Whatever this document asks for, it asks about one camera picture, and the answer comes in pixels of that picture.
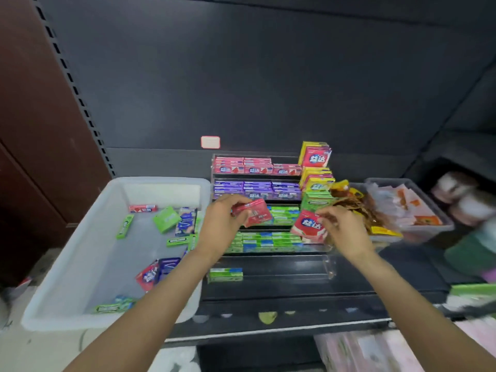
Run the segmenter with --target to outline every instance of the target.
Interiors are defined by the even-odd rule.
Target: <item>left hand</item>
[[[235,218],[231,215],[232,206],[249,202],[249,198],[240,194],[224,194],[207,207],[195,250],[211,258],[211,264],[216,263],[224,254],[236,232],[250,215],[250,211],[245,210]]]

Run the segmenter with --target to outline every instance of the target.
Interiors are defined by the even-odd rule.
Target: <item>white plastic bin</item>
[[[205,179],[120,177],[110,181],[29,302],[22,325],[31,331],[110,326],[121,314],[93,314],[93,307],[109,303],[115,295],[143,296],[134,277],[154,259],[184,252],[184,248],[165,247],[171,236],[154,228],[151,217],[156,213],[136,213],[126,238],[116,240],[128,206],[156,204],[160,209],[188,206],[205,210],[209,202],[210,183]],[[201,285],[176,322],[196,313]]]
[[[396,188],[401,184],[409,189],[412,189],[418,196],[425,202],[427,206],[436,214],[439,219],[441,219],[442,225],[439,226],[423,226],[423,225],[413,225],[413,226],[401,226],[400,231],[405,238],[405,241],[413,244],[421,244],[427,242],[429,239],[433,238],[437,234],[445,231],[453,231],[455,229],[455,224],[448,215],[446,215],[439,206],[437,206],[434,201],[427,196],[412,180],[410,179],[383,179],[381,177],[369,177],[365,180],[365,184],[376,183],[379,187],[392,186]]]

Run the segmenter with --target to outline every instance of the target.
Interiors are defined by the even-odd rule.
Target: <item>gray plastic bin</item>
[[[365,183],[376,183],[379,187],[392,186],[393,188],[398,187],[401,184],[409,189],[412,189],[418,196],[424,200],[425,204],[431,208],[431,210],[436,214],[439,219],[441,219],[442,225],[439,226],[401,226],[400,231],[403,234],[405,241],[421,244],[425,243],[429,239],[433,238],[437,234],[445,231],[453,231],[455,229],[455,224],[448,215],[446,215],[439,206],[437,206],[434,201],[427,196],[412,180],[410,179],[383,179],[380,177],[369,177],[365,180]]]

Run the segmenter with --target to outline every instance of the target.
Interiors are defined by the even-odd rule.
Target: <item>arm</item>
[[[360,216],[317,211],[338,250],[365,276],[426,371],[495,371],[496,359],[419,294],[378,254]]]
[[[249,212],[231,216],[236,203],[251,200],[224,195],[205,213],[196,248],[167,278],[98,336],[65,372],[146,372],[195,287],[224,254]]]

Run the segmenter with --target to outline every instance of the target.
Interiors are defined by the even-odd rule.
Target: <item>hand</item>
[[[231,215],[232,206],[249,202],[249,198],[240,194],[224,194],[207,207],[195,250],[204,252],[211,258],[212,265],[231,245],[239,227],[250,215],[250,211],[245,210],[235,218]]]
[[[342,206],[328,206],[315,212],[319,223],[329,232],[338,250],[355,264],[364,255],[374,253],[374,246],[362,217]]]

